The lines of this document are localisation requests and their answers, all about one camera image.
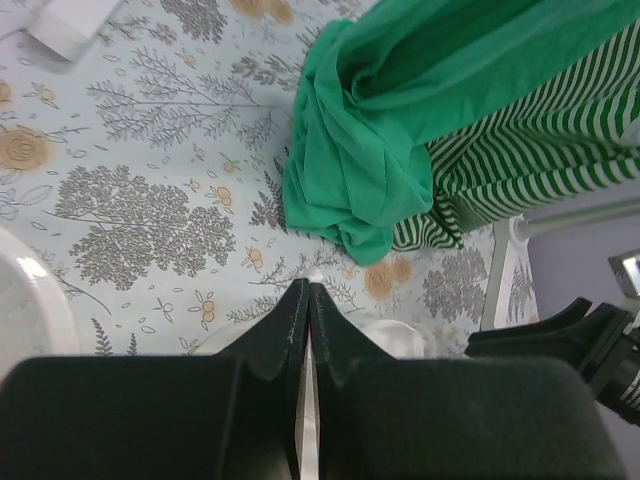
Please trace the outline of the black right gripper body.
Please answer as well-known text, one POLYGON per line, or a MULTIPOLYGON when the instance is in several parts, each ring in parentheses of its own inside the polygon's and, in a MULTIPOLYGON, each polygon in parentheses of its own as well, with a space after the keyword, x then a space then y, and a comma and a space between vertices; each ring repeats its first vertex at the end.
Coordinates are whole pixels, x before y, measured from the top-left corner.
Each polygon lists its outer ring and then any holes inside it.
POLYGON ((600 404, 627 423, 639 422, 639 255, 608 259, 624 296, 622 310, 631 314, 605 360, 611 376, 597 397, 600 404))

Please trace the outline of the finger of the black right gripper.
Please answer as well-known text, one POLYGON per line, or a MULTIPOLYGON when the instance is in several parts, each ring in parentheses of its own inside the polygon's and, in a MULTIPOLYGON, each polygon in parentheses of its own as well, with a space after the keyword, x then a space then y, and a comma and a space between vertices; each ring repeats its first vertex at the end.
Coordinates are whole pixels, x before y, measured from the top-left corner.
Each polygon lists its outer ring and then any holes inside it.
POLYGON ((595 397, 612 379, 615 366, 607 358, 629 325, 629 312, 602 303, 588 312, 591 302, 573 302, 551 317, 557 341, 555 354, 576 369, 595 397))
POLYGON ((519 340, 521 337, 550 335, 584 318, 591 306, 591 301, 579 297, 561 312, 546 320, 473 333, 468 340, 466 355, 469 357, 479 356, 481 355, 481 346, 492 345, 493 343, 501 345, 506 344, 508 341, 519 340))

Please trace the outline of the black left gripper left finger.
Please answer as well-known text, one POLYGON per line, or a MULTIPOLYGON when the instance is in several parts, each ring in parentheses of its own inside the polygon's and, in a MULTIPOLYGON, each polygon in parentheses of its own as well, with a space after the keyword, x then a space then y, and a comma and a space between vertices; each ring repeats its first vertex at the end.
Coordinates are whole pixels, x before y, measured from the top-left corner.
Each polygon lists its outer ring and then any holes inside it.
POLYGON ((310 283, 214 355, 39 357, 1 384, 5 479, 296 479, 310 283))

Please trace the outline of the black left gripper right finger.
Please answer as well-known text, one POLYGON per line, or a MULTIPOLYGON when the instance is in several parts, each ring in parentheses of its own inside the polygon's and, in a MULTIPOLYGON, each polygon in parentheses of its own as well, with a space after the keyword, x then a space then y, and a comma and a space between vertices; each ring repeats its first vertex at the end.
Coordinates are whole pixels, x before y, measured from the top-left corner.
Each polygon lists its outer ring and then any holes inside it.
POLYGON ((387 354, 310 287, 323 479, 622 479, 592 395, 545 358, 387 354))

